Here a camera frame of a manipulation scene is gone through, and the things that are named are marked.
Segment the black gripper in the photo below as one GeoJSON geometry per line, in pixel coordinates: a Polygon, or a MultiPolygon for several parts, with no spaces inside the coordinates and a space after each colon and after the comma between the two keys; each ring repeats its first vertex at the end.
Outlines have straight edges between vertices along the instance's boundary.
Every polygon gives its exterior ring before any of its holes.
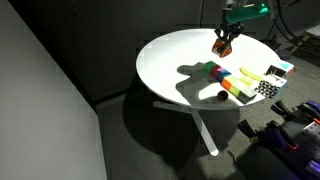
{"type": "Polygon", "coordinates": [[[216,39],[213,48],[218,53],[221,53],[224,47],[223,42],[225,42],[224,52],[230,54],[232,52],[232,40],[237,38],[242,33],[244,28],[245,26],[240,22],[235,24],[221,24],[219,28],[214,30],[218,38],[216,39]]]}

